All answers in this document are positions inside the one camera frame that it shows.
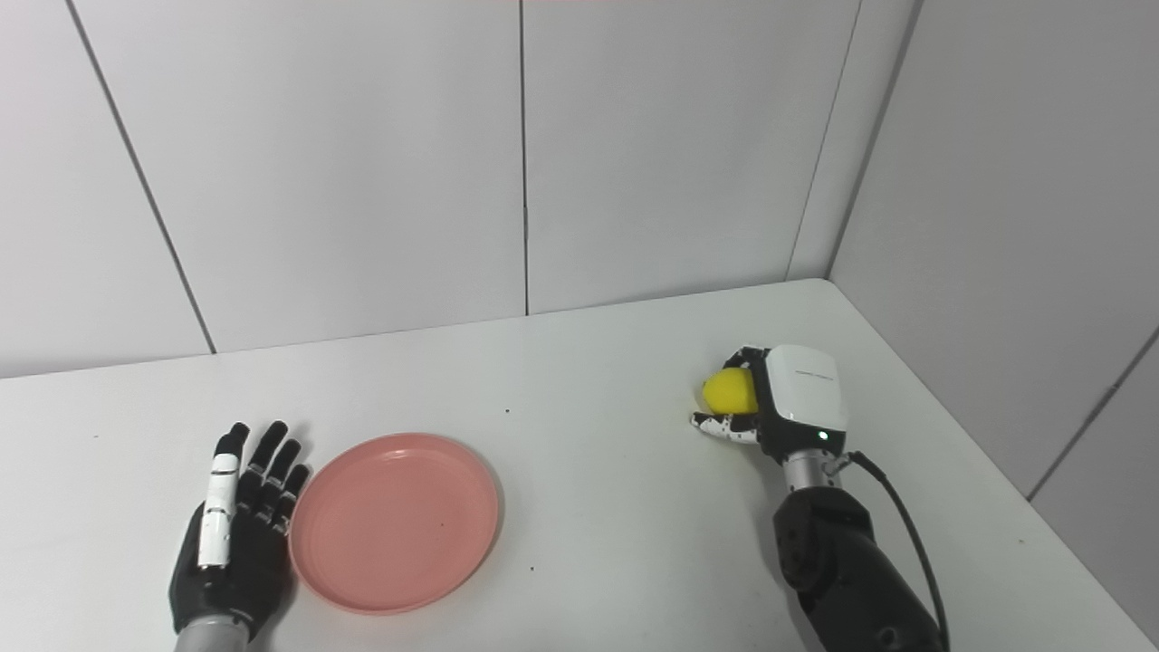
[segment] yellow object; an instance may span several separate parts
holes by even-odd
[[[713,415],[757,413],[757,390],[748,369],[731,367],[713,374],[705,381],[704,395]]]

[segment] white table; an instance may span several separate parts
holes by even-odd
[[[779,469],[687,425],[737,346],[782,343],[837,358],[850,442],[906,499],[955,651],[1154,650],[823,280],[0,381],[0,642],[168,650],[166,585],[213,445],[235,420],[280,418],[315,467],[385,433],[455,438],[494,469],[504,510],[490,556],[444,600],[367,617],[299,591],[262,646],[817,650],[768,570]],[[861,471],[843,479],[925,598],[894,506]]]

